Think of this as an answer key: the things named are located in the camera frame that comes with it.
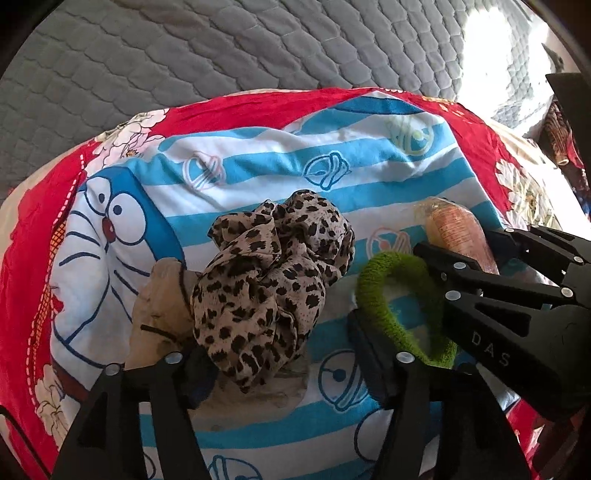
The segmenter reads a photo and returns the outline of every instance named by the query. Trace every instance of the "quilted bedspread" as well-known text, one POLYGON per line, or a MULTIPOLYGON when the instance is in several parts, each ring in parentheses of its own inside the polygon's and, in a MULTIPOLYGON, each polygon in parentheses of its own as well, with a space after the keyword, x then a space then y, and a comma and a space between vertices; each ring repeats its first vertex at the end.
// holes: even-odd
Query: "quilted bedspread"
POLYGON ((66 0, 0 80, 0 201, 138 112, 259 88, 380 86, 525 133, 552 65, 519 0, 66 0))

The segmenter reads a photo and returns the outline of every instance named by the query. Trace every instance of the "leopard print fabric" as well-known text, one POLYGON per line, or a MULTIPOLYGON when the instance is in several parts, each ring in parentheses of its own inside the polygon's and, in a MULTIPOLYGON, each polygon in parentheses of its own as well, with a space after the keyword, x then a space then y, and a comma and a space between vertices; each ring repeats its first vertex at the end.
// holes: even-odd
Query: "leopard print fabric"
POLYGON ((220 253, 193 291, 193 333, 248 391, 300 354, 326 288, 353 261, 355 234, 330 201, 299 190, 282 205, 220 216, 208 235, 220 253))

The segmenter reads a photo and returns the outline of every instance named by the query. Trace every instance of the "green fuzzy headband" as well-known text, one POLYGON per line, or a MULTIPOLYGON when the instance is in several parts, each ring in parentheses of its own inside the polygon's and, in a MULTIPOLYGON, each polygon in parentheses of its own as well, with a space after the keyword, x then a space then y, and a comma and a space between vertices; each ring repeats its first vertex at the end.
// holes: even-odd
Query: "green fuzzy headband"
POLYGON ((359 274, 356 289, 357 305, 370 316, 400 351, 411 352, 427 365, 451 368, 457 345, 441 331, 443 294, 435 285, 422 258, 399 252, 382 252, 373 257, 359 274), (398 321, 389 309, 383 290, 387 277, 407 286, 419 299, 427 318, 431 338, 429 357, 419 347, 415 337, 398 321))

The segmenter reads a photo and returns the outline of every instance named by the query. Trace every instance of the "screw head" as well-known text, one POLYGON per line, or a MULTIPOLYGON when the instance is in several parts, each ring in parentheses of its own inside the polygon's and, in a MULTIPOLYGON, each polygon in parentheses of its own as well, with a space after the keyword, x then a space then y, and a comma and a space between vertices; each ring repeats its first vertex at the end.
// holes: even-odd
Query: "screw head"
POLYGON ((396 360, 402 364, 411 364, 414 362, 414 355, 410 352, 398 352, 396 354, 396 360))
POLYGON ((169 365, 174 365, 179 363, 183 359, 183 354, 181 352, 171 352, 167 356, 164 357, 164 361, 169 365))
POLYGON ((105 374, 109 377, 113 375, 117 375, 121 371, 121 366, 119 364, 109 364, 105 367, 105 374))
POLYGON ((462 295, 457 290, 450 290, 445 294, 445 298, 449 301, 459 300, 462 295))
POLYGON ((560 289, 560 293, 561 293, 561 294, 562 294, 564 297, 566 297, 566 298, 568 298, 568 299, 571 299, 571 298, 573 298, 573 296, 574 296, 574 293, 573 293, 573 291, 572 291, 570 288, 568 288, 568 287, 562 287, 562 288, 560 289))

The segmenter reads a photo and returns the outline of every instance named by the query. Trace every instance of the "white flower print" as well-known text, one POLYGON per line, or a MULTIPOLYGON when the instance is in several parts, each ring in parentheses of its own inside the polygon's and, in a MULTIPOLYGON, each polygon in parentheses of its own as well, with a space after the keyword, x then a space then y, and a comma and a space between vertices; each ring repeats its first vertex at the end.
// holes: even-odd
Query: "white flower print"
POLYGON ((140 157, 148 147, 158 145, 164 137, 150 136, 151 128, 164 120, 167 112, 168 108, 138 113, 128 122, 98 135, 95 140, 101 143, 93 152, 98 156, 86 166, 87 175, 90 177, 122 158, 140 157))
POLYGON ((547 195, 532 177, 506 160, 499 160, 496 169, 499 183, 510 189, 512 205, 506 218, 513 228, 527 230, 528 225, 542 225, 562 230, 547 195))
POLYGON ((61 409, 64 391, 51 365, 43 366, 43 378, 40 378, 35 385, 35 396, 39 402, 35 413, 59 449, 66 438, 68 427, 66 417, 61 409))

